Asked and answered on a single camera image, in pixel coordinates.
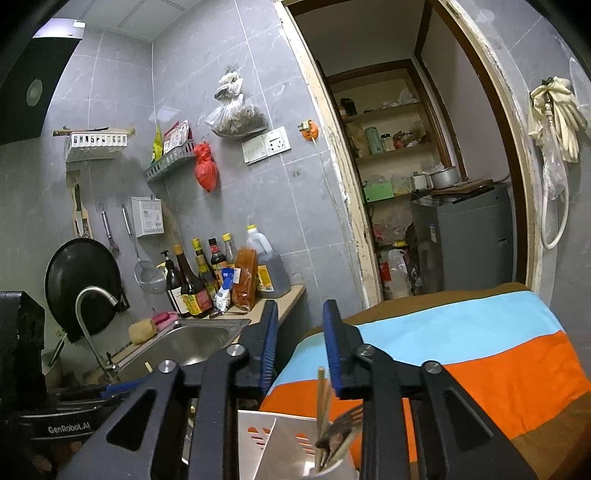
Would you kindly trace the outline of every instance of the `red plastic bag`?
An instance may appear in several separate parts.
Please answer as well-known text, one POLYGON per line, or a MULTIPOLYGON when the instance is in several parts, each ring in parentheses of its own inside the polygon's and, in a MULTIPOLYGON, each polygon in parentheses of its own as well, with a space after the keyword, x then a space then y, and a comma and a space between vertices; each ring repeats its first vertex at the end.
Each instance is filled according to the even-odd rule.
POLYGON ((212 158, 212 149, 207 142, 195 145, 193 152, 197 157, 195 165, 195 178, 208 192, 215 190, 217 186, 217 166, 212 158))

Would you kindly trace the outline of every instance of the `plastic jug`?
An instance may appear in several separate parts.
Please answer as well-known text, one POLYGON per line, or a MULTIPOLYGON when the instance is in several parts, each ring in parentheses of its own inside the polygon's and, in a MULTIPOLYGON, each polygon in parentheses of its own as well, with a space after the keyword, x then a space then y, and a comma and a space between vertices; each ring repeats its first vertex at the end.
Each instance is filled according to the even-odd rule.
POLYGON ((256 250, 258 274, 256 292, 264 299, 278 299, 290 290, 290 278, 281 263, 281 257, 273 251, 267 237, 256 225, 246 229, 246 246, 256 250))

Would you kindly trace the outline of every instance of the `green box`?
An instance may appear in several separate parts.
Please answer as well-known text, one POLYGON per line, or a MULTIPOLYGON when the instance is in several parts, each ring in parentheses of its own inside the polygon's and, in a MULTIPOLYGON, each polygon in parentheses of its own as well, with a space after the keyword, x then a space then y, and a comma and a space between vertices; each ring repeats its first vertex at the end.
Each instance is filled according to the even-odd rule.
POLYGON ((376 202, 377 200, 389 199, 394 196, 394 191, 392 190, 392 184, 390 182, 378 183, 371 187, 365 187, 363 193, 368 202, 376 202))

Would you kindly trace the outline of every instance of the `range hood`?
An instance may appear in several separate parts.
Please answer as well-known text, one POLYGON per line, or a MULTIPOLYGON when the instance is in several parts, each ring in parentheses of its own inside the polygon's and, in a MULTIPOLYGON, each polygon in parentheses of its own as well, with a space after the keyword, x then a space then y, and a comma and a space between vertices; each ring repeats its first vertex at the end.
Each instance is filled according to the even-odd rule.
POLYGON ((41 135, 51 97, 84 26, 52 18, 26 46, 0 87, 0 145, 41 135))

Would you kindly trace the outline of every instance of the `metal screw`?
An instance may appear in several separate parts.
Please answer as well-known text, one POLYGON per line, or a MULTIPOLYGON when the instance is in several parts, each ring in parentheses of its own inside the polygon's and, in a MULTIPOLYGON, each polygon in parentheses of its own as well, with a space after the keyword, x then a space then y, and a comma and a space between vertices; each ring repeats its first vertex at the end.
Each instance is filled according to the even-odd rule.
POLYGON ((430 374, 437 375, 441 373, 441 364, 439 362, 427 362, 424 369, 430 374))
POLYGON ((169 374, 175 368, 177 368, 177 363, 174 360, 162 360, 158 365, 158 370, 163 374, 169 374))
POLYGON ((362 356, 372 356, 375 353, 375 347, 364 343, 357 349, 357 353, 362 356))
POLYGON ((230 345, 228 348, 226 348, 226 353, 230 356, 242 355, 245 351, 246 349, 240 345, 240 343, 230 345))

